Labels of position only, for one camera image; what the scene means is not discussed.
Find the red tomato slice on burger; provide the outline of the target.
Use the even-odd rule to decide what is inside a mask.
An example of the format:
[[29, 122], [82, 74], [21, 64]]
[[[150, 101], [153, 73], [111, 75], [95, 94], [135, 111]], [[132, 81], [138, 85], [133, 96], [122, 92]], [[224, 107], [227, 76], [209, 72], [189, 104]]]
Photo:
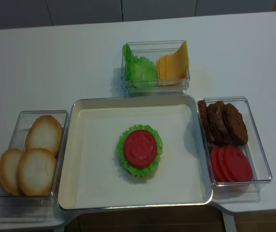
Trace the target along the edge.
[[124, 143], [126, 159], [138, 168], [150, 165], [157, 155], [157, 142], [148, 130], [131, 132]]

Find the front red tomato slice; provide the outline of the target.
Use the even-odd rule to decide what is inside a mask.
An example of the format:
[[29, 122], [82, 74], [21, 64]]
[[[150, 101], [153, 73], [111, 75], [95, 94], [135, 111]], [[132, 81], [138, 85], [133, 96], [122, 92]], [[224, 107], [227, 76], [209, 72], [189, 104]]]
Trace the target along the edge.
[[223, 162], [227, 172], [236, 182], [251, 181], [253, 173], [251, 165], [245, 154], [234, 146], [227, 146], [223, 155]]

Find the clear plastic patty tomato container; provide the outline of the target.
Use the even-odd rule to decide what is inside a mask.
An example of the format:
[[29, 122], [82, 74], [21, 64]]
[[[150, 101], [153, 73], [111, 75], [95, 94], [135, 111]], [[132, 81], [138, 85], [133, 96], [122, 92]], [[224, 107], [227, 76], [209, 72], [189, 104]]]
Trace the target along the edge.
[[[207, 160], [209, 162], [209, 172], [210, 178], [212, 180], [213, 186], [222, 192], [259, 192], [259, 190], [266, 184], [269, 184], [272, 180], [272, 174], [265, 156], [265, 152], [248, 104], [248, 100], [245, 97], [230, 97], [230, 98], [213, 98], [213, 99], [202, 99], [205, 101], [207, 107], [216, 103], [217, 101], [223, 101], [224, 104], [231, 103], [241, 114], [243, 121], [246, 125], [248, 132], [248, 142], [244, 146], [233, 145], [216, 145], [214, 143], [209, 143], [205, 136], [205, 131], [200, 119], [200, 124], [203, 130], [203, 138], [206, 141], [206, 153]], [[214, 178], [212, 164], [211, 164], [211, 150], [214, 147], [223, 147], [223, 146], [234, 146], [238, 147], [247, 157], [252, 173], [253, 179], [251, 181], [242, 181], [242, 182], [217, 182]]]

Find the rear brown meat patty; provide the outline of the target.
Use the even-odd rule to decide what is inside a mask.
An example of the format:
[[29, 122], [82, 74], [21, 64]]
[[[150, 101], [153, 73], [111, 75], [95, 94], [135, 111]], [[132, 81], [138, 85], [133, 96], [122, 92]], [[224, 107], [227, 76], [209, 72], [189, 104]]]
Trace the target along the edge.
[[200, 119], [204, 128], [204, 131], [205, 131], [206, 139], [209, 143], [212, 144], [214, 143], [214, 137], [209, 127], [208, 118], [207, 118], [207, 105], [204, 100], [201, 100], [198, 102], [198, 110], [199, 110], [199, 115], [200, 115]]

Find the silver metal baking tray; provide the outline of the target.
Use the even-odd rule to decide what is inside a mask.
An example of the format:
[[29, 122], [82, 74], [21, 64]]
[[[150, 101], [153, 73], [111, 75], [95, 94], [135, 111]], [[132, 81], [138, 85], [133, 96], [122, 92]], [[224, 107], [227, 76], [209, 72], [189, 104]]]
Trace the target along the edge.
[[[131, 175], [117, 157], [121, 134], [150, 125], [164, 145], [158, 169]], [[83, 99], [74, 103], [58, 190], [66, 210], [205, 205], [212, 200], [206, 140], [189, 95]]]

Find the upright yellow cheese slice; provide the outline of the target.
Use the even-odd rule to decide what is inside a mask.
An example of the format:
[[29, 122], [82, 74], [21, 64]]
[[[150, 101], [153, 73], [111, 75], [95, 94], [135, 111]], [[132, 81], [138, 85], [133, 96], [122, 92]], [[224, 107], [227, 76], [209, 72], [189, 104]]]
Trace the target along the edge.
[[186, 78], [189, 69], [189, 54], [187, 41], [184, 41], [180, 48], [171, 55], [165, 56], [166, 79]]

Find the bread bun slice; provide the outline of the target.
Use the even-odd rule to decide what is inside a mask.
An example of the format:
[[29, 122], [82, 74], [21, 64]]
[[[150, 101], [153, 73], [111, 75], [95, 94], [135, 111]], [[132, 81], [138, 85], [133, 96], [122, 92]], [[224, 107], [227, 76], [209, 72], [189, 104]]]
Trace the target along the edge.
[[53, 116], [41, 116], [35, 120], [27, 134], [25, 140], [26, 151], [43, 148], [57, 157], [62, 135], [62, 127]]
[[35, 148], [27, 151], [17, 167], [20, 190], [27, 196], [51, 194], [56, 168], [56, 158], [47, 149]]
[[17, 167], [24, 152], [13, 148], [6, 150], [0, 158], [0, 186], [7, 194], [18, 196]]

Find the back bread bun slice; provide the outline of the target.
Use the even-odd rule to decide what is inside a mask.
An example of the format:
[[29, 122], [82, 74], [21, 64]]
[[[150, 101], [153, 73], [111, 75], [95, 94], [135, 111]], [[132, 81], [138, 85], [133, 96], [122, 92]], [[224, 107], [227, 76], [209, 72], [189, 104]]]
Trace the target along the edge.
[[53, 116], [41, 116], [35, 120], [27, 134], [25, 140], [26, 151], [43, 148], [57, 157], [62, 135], [62, 127]]

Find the front bread bun slice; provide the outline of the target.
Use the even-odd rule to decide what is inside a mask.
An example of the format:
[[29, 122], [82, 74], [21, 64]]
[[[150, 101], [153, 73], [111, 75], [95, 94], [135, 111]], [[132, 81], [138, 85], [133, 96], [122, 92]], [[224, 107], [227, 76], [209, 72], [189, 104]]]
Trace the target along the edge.
[[47, 149], [35, 148], [27, 151], [17, 167], [20, 190], [27, 196], [51, 194], [56, 168], [56, 158]]

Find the rear red tomato slice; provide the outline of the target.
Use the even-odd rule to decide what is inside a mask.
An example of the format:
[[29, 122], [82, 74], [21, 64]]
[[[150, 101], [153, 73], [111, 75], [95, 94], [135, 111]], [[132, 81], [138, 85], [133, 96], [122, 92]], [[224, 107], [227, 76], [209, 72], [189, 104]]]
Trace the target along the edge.
[[218, 150], [219, 148], [216, 146], [214, 148], [212, 148], [211, 150], [211, 154], [210, 154], [210, 158], [211, 158], [211, 164], [212, 164], [212, 169], [213, 169], [213, 174], [214, 174], [214, 178], [215, 180], [218, 180], [218, 175], [217, 175], [217, 154], [218, 154]]

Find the clear plastic lettuce cheese container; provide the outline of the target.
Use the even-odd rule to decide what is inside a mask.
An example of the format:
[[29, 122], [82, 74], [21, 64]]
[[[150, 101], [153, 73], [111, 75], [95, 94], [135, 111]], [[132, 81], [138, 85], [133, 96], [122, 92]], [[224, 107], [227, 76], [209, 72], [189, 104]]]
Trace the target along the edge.
[[[155, 66], [157, 60], [161, 56], [171, 55], [175, 53], [182, 45], [183, 40], [177, 41], [156, 41], [156, 42], [130, 42], [126, 43], [129, 45], [135, 56], [146, 57], [152, 61]], [[145, 88], [130, 88], [126, 80], [126, 69], [125, 69], [125, 59], [122, 57], [122, 72], [121, 72], [121, 83], [123, 89], [128, 93], [128, 95], [137, 94], [147, 94], [147, 93], [184, 93], [189, 86], [190, 74], [189, 69], [186, 73], [186, 78], [171, 79], [173, 82], [179, 83], [175, 86], [159, 86], [158, 79], [155, 87], [145, 87]]]

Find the brown meat patty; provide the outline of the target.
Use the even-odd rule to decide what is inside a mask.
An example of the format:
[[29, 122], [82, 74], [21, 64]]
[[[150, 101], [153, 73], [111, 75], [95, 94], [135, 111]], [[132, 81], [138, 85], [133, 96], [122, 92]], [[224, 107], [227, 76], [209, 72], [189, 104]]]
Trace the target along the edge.
[[222, 110], [225, 126], [238, 146], [248, 142], [248, 132], [242, 114], [231, 104], [225, 104]]
[[215, 126], [216, 126], [217, 130], [219, 131], [219, 133], [221, 134], [224, 142], [227, 145], [233, 145], [234, 140], [230, 136], [230, 134], [229, 134], [229, 132], [228, 132], [226, 126], [225, 126], [224, 120], [223, 120], [223, 114], [222, 114], [223, 113], [223, 107], [224, 107], [223, 101], [217, 101], [214, 104], [213, 119], [214, 119], [214, 122], [215, 122]]
[[204, 100], [201, 100], [198, 102], [198, 110], [199, 110], [199, 115], [200, 115], [200, 119], [204, 128], [204, 131], [205, 131], [206, 139], [209, 143], [212, 144], [214, 143], [214, 137], [209, 127], [208, 118], [207, 118], [207, 105]]
[[214, 144], [225, 145], [225, 141], [222, 135], [220, 134], [220, 132], [217, 130], [217, 127], [215, 125], [215, 121], [213, 118], [214, 106], [215, 104], [212, 103], [207, 107], [207, 119], [208, 119], [209, 127], [214, 138]]

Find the front brown meat patty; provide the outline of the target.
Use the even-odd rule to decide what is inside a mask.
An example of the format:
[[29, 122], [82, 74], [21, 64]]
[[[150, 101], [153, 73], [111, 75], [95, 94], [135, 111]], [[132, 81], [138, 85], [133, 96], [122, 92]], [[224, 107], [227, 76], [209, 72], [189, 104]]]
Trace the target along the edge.
[[225, 104], [222, 110], [225, 126], [238, 146], [248, 142], [248, 132], [242, 114], [231, 104]]

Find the left bread bun slice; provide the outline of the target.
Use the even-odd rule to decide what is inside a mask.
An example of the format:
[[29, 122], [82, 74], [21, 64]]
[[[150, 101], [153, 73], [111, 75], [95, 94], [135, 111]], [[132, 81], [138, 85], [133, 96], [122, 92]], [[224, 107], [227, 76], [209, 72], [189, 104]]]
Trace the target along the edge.
[[0, 186], [7, 194], [18, 196], [17, 167], [24, 152], [13, 148], [6, 150], [0, 158]]

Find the stacked yellow cheese slices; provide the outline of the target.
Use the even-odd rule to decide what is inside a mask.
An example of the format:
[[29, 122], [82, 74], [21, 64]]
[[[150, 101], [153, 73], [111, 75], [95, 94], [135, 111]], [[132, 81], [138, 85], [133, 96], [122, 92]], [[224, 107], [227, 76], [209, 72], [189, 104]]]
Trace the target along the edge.
[[158, 75], [159, 86], [175, 86], [179, 85], [172, 80], [166, 80], [166, 56], [161, 56], [156, 62], [156, 69]]

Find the green lettuce leaf on burger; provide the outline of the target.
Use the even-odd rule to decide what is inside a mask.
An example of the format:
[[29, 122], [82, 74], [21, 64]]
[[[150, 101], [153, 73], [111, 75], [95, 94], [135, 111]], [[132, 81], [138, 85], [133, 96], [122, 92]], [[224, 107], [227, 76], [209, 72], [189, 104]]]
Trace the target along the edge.
[[[157, 142], [157, 148], [158, 148], [157, 155], [156, 155], [155, 159], [153, 160], [153, 162], [150, 165], [148, 165], [147, 167], [144, 167], [144, 168], [138, 168], [138, 167], [132, 165], [126, 159], [125, 154], [124, 154], [125, 140], [131, 132], [136, 131], [136, 130], [147, 130], [147, 131], [149, 131], [155, 137], [155, 140]], [[121, 164], [123, 165], [123, 167], [134, 177], [141, 177], [141, 178], [148, 177], [157, 170], [159, 162], [161, 160], [160, 156], [161, 156], [162, 152], [163, 152], [162, 139], [161, 139], [158, 131], [153, 129], [149, 125], [138, 124], [138, 125], [134, 125], [134, 126], [129, 127], [128, 130], [124, 131], [120, 135], [119, 141], [118, 141], [117, 146], [116, 146], [116, 155], [119, 158], [119, 160], [120, 160]]]

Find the green lettuce leaves in container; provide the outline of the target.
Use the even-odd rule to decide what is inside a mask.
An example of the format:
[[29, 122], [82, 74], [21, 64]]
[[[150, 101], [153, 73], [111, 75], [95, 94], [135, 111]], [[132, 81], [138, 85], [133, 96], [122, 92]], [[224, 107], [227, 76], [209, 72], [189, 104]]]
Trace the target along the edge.
[[158, 79], [155, 64], [146, 57], [137, 57], [129, 45], [123, 46], [126, 80], [130, 88], [155, 87]]

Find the clear plastic bun container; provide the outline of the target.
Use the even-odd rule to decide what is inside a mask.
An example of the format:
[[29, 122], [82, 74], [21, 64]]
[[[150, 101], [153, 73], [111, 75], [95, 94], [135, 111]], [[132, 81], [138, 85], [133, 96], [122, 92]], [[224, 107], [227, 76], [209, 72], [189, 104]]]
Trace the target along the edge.
[[60, 149], [57, 157], [55, 157], [56, 168], [53, 178], [51, 194], [48, 196], [27, 196], [23, 194], [20, 190], [20, 194], [18, 196], [12, 196], [3, 191], [3, 189], [0, 186], [0, 205], [51, 206], [56, 202], [57, 187], [60, 179], [60, 166], [64, 159], [64, 146], [67, 138], [67, 111], [22, 111], [19, 114], [18, 120], [16, 122], [8, 149], [16, 148], [23, 151], [25, 154], [27, 152], [25, 146], [27, 134], [35, 120], [44, 115], [53, 116], [60, 123], [63, 131]]

